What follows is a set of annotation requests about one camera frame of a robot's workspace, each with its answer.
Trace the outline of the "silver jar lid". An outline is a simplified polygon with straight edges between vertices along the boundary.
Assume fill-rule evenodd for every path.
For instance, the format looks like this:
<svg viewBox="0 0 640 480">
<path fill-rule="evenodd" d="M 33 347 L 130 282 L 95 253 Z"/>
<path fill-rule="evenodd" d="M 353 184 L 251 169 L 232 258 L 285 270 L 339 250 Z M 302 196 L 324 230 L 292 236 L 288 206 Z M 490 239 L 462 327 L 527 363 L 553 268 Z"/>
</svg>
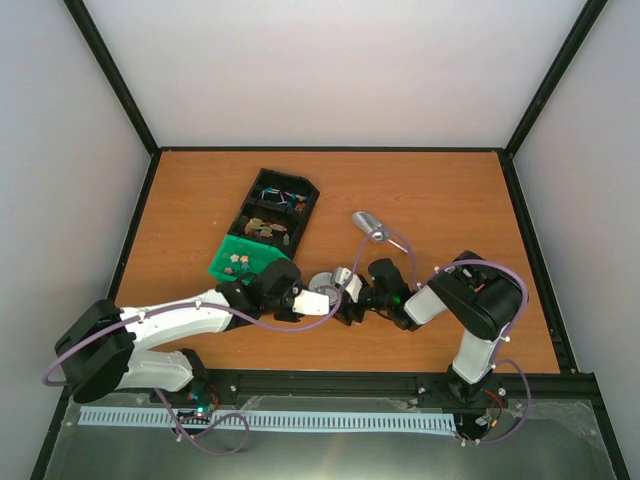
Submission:
<svg viewBox="0 0 640 480">
<path fill-rule="evenodd" d="M 334 293 L 331 272 L 320 272 L 315 274 L 309 281 L 309 290 L 315 293 L 329 295 Z"/>
</svg>

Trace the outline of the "green plastic bin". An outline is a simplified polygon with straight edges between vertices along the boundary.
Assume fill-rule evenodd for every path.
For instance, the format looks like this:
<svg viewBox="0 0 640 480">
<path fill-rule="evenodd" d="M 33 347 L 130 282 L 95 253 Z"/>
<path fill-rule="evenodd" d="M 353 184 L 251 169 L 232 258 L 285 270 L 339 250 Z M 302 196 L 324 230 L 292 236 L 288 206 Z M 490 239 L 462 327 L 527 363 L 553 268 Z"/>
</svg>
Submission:
<svg viewBox="0 0 640 480">
<path fill-rule="evenodd" d="M 259 274 L 280 258 L 287 259 L 287 256 L 275 247 L 226 235 L 207 273 L 218 283 L 232 281 L 242 274 Z"/>
</svg>

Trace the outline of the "metal scoop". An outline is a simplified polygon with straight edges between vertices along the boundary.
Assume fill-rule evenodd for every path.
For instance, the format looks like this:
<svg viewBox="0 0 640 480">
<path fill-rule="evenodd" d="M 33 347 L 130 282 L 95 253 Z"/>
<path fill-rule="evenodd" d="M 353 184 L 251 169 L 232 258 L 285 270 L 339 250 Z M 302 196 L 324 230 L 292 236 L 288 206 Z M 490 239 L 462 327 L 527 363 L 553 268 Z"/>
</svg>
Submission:
<svg viewBox="0 0 640 480">
<path fill-rule="evenodd" d="M 351 220 L 369 236 L 372 242 L 378 244 L 388 243 L 405 254 L 409 253 L 405 247 L 391 239 L 384 225 L 372 214 L 365 211 L 356 211 L 351 215 Z"/>
</svg>

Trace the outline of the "black plastic bin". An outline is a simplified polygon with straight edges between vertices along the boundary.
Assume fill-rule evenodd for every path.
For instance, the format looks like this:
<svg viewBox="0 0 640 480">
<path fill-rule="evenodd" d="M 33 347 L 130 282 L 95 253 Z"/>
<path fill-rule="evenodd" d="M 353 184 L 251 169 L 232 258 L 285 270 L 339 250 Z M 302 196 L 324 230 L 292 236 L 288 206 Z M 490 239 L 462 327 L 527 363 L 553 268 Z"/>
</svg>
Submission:
<svg viewBox="0 0 640 480">
<path fill-rule="evenodd" d="M 319 197 L 307 178 L 262 168 L 228 234 L 274 247 L 293 259 Z"/>
</svg>

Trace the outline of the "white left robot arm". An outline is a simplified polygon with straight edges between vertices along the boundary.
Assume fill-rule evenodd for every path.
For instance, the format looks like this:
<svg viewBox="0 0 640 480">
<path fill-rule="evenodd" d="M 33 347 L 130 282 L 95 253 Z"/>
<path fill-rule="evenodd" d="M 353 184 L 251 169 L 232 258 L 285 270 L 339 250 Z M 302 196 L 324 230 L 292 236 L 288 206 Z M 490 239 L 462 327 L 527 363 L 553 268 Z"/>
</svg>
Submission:
<svg viewBox="0 0 640 480">
<path fill-rule="evenodd" d="M 245 272 L 190 298 L 143 307 L 98 300 L 57 341 L 52 367 L 62 371 L 62 385 L 80 404 L 118 390 L 153 388 L 193 403 L 208 390 L 202 361 L 192 350 L 162 353 L 160 346 L 259 325 L 264 315 L 297 322 L 328 311 L 328 301 L 305 288 L 296 265 L 280 258 L 259 274 Z"/>
</svg>

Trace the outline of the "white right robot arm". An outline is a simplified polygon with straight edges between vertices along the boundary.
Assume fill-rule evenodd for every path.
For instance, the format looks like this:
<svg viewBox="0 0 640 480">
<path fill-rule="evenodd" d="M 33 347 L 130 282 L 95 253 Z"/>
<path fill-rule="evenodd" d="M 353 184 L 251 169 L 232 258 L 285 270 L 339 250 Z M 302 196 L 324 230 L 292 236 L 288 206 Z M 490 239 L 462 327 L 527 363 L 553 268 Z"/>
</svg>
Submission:
<svg viewBox="0 0 640 480">
<path fill-rule="evenodd" d="M 449 312 L 464 328 L 460 347 L 447 370 L 447 391 L 459 405 L 469 405 L 495 369 L 497 352 L 526 310 L 529 292 L 512 270 L 465 251 L 411 288 L 388 258 L 368 267 L 370 281 L 345 267 L 329 274 L 329 285 L 342 291 L 336 318 L 350 326 L 367 311 L 405 331 L 415 331 Z"/>
</svg>

